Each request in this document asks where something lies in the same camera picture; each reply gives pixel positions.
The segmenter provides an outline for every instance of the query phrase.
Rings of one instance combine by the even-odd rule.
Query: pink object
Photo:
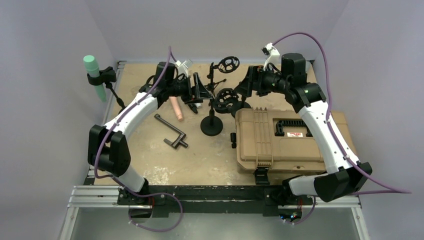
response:
[[[180,105],[178,104],[178,99],[175,96],[170,96],[169,100],[171,101],[173,111],[175,112],[176,118],[178,121],[184,120],[183,113],[181,112]]]

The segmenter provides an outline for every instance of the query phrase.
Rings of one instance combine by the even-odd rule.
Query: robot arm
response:
[[[271,52],[267,54],[264,49],[265,55],[269,56],[267,59],[269,62]],[[353,168],[339,150],[326,120],[329,107],[326,97],[318,84],[307,82],[305,65],[306,60],[301,54],[287,53],[281,56],[281,71],[268,70],[267,65],[249,66],[246,77],[234,91],[247,98],[252,96],[252,91],[256,91],[256,95],[260,97],[271,92],[285,95],[285,100],[293,106],[294,111],[300,115],[315,138],[324,159],[326,173],[285,180],[281,194],[285,199],[293,195],[312,195],[330,202],[358,191],[365,183],[366,177]],[[369,163],[359,161],[331,116],[329,124],[350,159],[366,173],[371,174]]]
[[[127,140],[144,119],[160,108],[169,97],[181,97],[185,104],[201,103],[203,100],[213,98],[200,81],[197,72],[193,74],[194,86],[191,86],[187,71],[188,64],[190,64],[188,61],[183,63],[178,61],[175,64],[170,63],[165,70],[164,79],[159,82],[157,87],[143,101],[138,103],[153,86],[149,82],[140,88],[134,100],[118,116],[103,126],[94,125],[90,129],[88,139],[88,163],[90,165],[95,165],[97,151],[102,144],[102,140],[112,126],[116,125],[107,138],[106,142],[108,145],[103,146],[98,161],[98,168],[112,174],[135,193],[145,194],[142,190],[144,186],[148,185],[148,182],[131,166],[131,155]],[[158,80],[164,67],[164,62],[160,62],[157,65],[153,84]],[[174,79],[176,69],[182,74],[177,79]]]

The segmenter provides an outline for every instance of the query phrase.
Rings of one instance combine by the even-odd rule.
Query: black bracket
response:
[[[259,78],[259,66],[249,66],[244,79],[234,88],[234,91],[246,98],[252,96],[253,84]]]
[[[202,84],[197,72],[193,73],[194,81],[194,92],[192,93],[189,89],[189,93],[192,96],[190,101],[185,101],[186,104],[203,103],[203,100],[213,100],[214,97],[208,92],[206,87]]]
[[[119,188],[119,197],[117,200],[118,205],[127,205],[127,206],[137,206],[137,205],[147,205],[147,204],[153,204],[155,206],[163,206],[165,205],[165,195],[155,195],[153,199],[149,199],[149,197],[138,197],[132,195],[128,190],[125,188]],[[147,195],[150,194],[149,192],[140,192],[140,195]]]
[[[115,83],[117,81],[117,75],[113,67],[108,66],[104,70],[99,71],[98,77],[91,77],[87,73],[88,83],[93,86],[99,86],[105,83]]]
[[[254,182],[256,185],[269,185],[268,180],[268,169],[269,167],[258,166],[254,171]]]

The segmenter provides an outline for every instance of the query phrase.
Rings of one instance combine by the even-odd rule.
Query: round black base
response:
[[[233,118],[235,118],[235,117],[236,117],[236,112],[237,112],[238,110],[240,110],[241,108],[242,108],[242,102],[241,102],[241,101],[234,103],[234,105],[232,105],[232,107],[231,107],[231,109],[230,109],[231,116],[232,116]],[[243,104],[243,108],[244,108],[244,109],[250,109],[250,108],[252,108],[252,107],[249,105],[249,103],[244,102],[244,104]]]
[[[210,137],[220,134],[223,128],[223,121],[217,116],[213,116],[213,125],[211,125],[211,116],[206,116],[200,123],[201,131]]]

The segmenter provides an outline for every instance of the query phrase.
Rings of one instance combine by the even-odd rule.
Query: plywood surface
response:
[[[215,82],[224,78],[215,90],[217,93],[222,88],[234,88],[246,75],[248,64],[240,67],[229,74],[215,71]],[[130,103],[137,94],[146,79],[155,74],[156,64],[127,63],[124,67],[118,95],[125,104]],[[194,64],[190,68],[190,74],[198,72],[203,84],[209,80],[209,64]],[[308,71],[308,81],[315,83],[315,75],[312,67]],[[209,113],[208,103],[204,102],[198,114],[194,114],[181,99],[180,107],[184,121],[179,122],[174,114],[170,101],[165,102],[155,113],[158,113],[183,132],[187,134],[185,142],[188,148],[173,149],[164,142],[167,138],[174,141],[177,133],[157,121],[153,116],[147,117],[140,124],[129,139],[128,145],[131,153],[131,165],[149,180],[152,185],[254,185],[255,179],[252,174],[237,172],[236,150],[231,148],[230,133],[236,131],[235,120],[230,114],[216,114],[221,118],[224,128],[217,136],[206,136],[200,130],[200,122]],[[253,108],[268,108],[278,110],[292,110],[293,108],[285,101],[284,96],[271,93],[268,96],[252,96],[246,101]],[[114,104],[112,116],[119,112],[119,106]],[[269,174],[271,184],[279,184],[280,181],[291,174]],[[96,179],[96,185],[115,185],[109,179]]]

